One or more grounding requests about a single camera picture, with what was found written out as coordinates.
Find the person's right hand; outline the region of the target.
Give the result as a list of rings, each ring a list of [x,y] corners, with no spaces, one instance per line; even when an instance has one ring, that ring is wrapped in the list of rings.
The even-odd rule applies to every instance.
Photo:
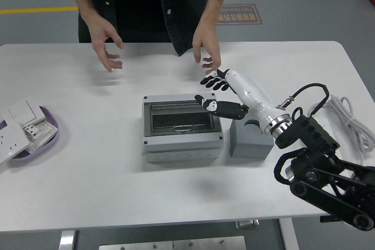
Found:
[[[115,27],[100,15],[93,16],[87,21],[91,36],[91,43],[98,59],[108,72],[122,69],[119,54],[111,54],[106,49],[106,41],[111,39],[119,49],[123,49],[124,43],[117,33]]]

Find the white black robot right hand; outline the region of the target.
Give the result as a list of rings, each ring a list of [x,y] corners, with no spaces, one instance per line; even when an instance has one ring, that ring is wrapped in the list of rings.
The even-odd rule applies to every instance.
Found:
[[[279,137],[291,126],[289,114],[278,109],[250,78],[245,78],[234,70],[212,71],[201,82],[207,88],[223,91],[231,88],[243,102],[216,101],[195,95],[196,101],[210,114],[218,117],[241,120],[247,113],[255,116],[260,128],[268,136]]]

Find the person's left hand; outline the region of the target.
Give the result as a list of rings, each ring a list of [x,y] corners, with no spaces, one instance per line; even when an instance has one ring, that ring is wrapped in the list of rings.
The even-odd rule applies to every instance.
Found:
[[[195,62],[204,62],[202,68],[206,69],[205,74],[210,74],[221,66],[215,22],[200,20],[193,35],[192,47]]]

